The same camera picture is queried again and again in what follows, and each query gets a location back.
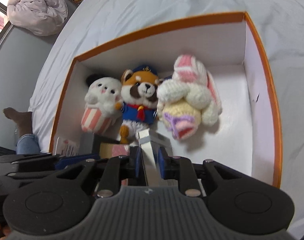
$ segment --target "pink bunny ear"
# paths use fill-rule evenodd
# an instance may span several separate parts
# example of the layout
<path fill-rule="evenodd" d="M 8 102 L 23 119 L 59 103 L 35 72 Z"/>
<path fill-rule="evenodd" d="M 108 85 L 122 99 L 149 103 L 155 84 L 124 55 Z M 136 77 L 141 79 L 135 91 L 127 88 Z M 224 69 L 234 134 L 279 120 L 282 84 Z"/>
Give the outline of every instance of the pink bunny ear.
<path fill-rule="evenodd" d="M 218 107 L 219 113 L 222 111 L 222 102 L 219 96 L 218 89 L 216 88 L 216 85 L 214 83 L 214 79 L 209 71 L 206 72 L 208 76 L 208 89 L 210 90 L 212 97 L 216 103 L 216 106 Z"/>
<path fill-rule="evenodd" d="M 181 55 L 174 63 L 174 73 L 172 79 L 186 83 L 197 80 L 196 60 L 192 55 Z"/>

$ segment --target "red scarf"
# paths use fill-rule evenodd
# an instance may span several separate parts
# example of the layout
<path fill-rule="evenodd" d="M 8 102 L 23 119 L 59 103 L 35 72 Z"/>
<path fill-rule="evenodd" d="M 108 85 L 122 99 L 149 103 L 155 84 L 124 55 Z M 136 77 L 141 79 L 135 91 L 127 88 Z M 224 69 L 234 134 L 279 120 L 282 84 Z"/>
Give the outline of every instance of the red scarf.
<path fill-rule="evenodd" d="M 135 108 L 138 110 L 138 114 L 137 114 L 137 118 L 139 120 L 141 120 L 142 122 L 144 122 L 144 119 L 145 119 L 145 113 L 144 113 L 144 110 L 152 110 L 151 108 L 148 108 L 146 106 L 142 106 L 142 105 L 130 105 L 128 104 L 129 107 L 132 107 L 132 108 Z"/>

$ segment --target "white shorts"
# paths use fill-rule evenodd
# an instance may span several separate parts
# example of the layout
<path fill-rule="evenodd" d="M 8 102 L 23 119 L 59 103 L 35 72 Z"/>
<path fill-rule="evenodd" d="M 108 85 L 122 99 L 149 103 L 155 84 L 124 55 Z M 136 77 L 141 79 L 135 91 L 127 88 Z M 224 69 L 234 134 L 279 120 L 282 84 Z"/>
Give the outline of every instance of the white shorts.
<path fill-rule="evenodd" d="M 131 120 L 123 120 L 122 125 L 125 125 L 129 128 L 129 137 L 137 137 L 137 133 L 149 127 L 148 124 L 143 122 L 135 122 Z"/>

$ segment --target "metal screw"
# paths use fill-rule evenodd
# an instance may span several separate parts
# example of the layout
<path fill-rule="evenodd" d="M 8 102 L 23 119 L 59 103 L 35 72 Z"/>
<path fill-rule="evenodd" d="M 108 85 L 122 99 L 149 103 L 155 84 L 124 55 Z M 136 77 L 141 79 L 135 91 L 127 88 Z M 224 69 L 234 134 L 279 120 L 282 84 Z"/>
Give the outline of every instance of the metal screw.
<path fill-rule="evenodd" d="M 102 189 L 97 193 L 98 197 L 111 197 L 113 192 L 109 189 Z"/>
<path fill-rule="evenodd" d="M 146 193 L 146 194 L 151 194 L 153 192 L 153 190 L 151 189 L 151 188 L 147 188 L 145 191 L 144 191 L 144 193 Z"/>
<path fill-rule="evenodd" d="M 188 197 L 198 197 L 201 195 L 201 191 L 195 188 L 190 188 L 185 191 L 185 195 Z"/>

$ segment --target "crocheted toy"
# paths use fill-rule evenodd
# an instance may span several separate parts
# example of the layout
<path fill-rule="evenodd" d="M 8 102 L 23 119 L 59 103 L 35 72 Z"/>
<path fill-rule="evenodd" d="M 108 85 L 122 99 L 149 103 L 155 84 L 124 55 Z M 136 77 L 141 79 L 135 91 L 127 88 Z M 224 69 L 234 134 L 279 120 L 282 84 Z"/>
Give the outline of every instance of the crocheted toy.
<path fill-rule="evenodd" d="M 178 57 L 172 79 L 160 85 L 157 97 L 157 114 L 177 140 L 192 136 L 201 122 L 214 125 L 221 113 L 212 75 L 191 55 Z"/>
<path fill-rule="evenodd" d="M 84 132 L 103 134 L 121 116 L 115 109 L 115 103 L 122 102 L 121 87 L 121 82 L 111 77 L 100 78 L 90 85 L 81 121 Z"/>
<path fill-rule="evenodd" d="M 134 70 L 126 70 L 122 76 L 121 96 L 123 104 L 117 103 L 116 109 L 123 113 L 120 128 L 120 142 L 129 143 L 128 138 L 146 129 L 156 117 L 156 89 L 160 83 L 157 72 L 148 65 Z"/>

